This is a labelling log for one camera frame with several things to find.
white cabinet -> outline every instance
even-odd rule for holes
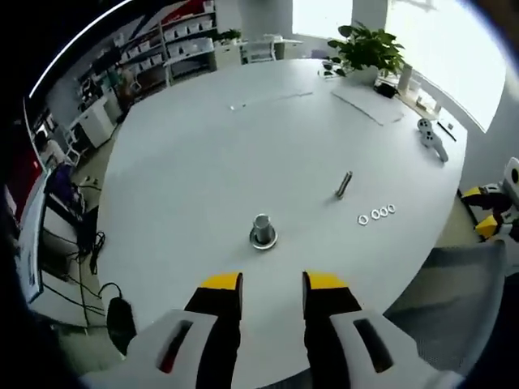
[[[285,42],[285,52],[283,59],[297,59],[300,58],[301,44]]]
[[[93,147],[100,147],[110,139],[115,129],[105,110],[107,102],[106,96],[97,100],[71,123],[68,130],[73,130],[77,124],[80,124]]]
[[[217,70],[221,70],[230,66],[242,65],[240,48],[236,45],[224,45],[215,47],[214,57]]]

white paper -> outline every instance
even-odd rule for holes
[[[332,94],[362,111],[380,126],[398,122],[404,117],[401,102],[379,95],[363,85],[344,85],[335,88]]]

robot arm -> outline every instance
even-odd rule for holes
[[[240,344],[242,274],[205,281],[185,310],[172,310],[139,333],[127,359],[88,373],[88,387],[231,388]],[[383,315],[363,310],[333,274],[303,273],[304,343],[313,387],[455,387],[462,377],[422,360],[416,343]]]
[[[492,215],[476,226],[476,232],[489,239],[509,235],[519,242],[519,160],[512,158],[504,169],[499,185],[477,186],[461,197],[465,204],[491,209]]]

desk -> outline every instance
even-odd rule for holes
[[[362,306],[389,308],[435,245],[461,178],[465,130],[456,143],[437,131],[443,165],[419,142],[413,110],[395,100],[405,116],[380,126],[332,95],[345,80],[320,78],[321,66],[251,64],[165,89],[131,108],[106,171],[98,276],[121,286],[138,330],[183,308],[210,275],[243,272],[233,387],[308,367],[303,270],[334,272]],[[394,215],[357,223],[390,203]],[[248,240],[262,212],[279,233],[267,252]]]

storage box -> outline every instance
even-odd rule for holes
[[[214,12],[214,1],[213,0],[204,2],[204,12],[205,13]]]
[[[179,24],[175,31],[177,32],[177,35],[180,36],[186,36],[187,35],[187,25],[186,24]]]
[[[175,30],[174,28],[170,28],[169,30],[166,30],[164,32],[164,39],[166,42],[174,41],[175,40]]]
[[[200,23],[199,23],[199,21],[190,22],[187,25],[187,29],[189,30],[190,34],[196,34],[197,32],[200,32]]]
[[[143,71],[149,69],[150,67],[152,67],[152,60],[148,58],[146,61],[142,61],[140,63],[140,67],[142,67]]]
[[[141,53],[148,51],[152,46],[149,44],[149,41],[145,41],[139,45],[139,50]]]
[[[168,53],[171,58],[176,58],[180,55],[180,45],[169,45]]]
[[[159,63],[162,63],[162,54],[157,54],[152,57],[153,65],[158,65]]]
[[[211,38],[200,38],[198,39],[197,45],[200,51],[213,51],[214,44]]]
[[[140,54],[139,47],[134,47],[133,49],[128,50],[128,56],[130,58],[136,57]]]
[[[202,30],[210,30],[212,28],[212,19],[203,20],[200,25],[202,26]]]
[[[196,40],[182,42],[182,50],[187,54],[194,54],[200,51]]]

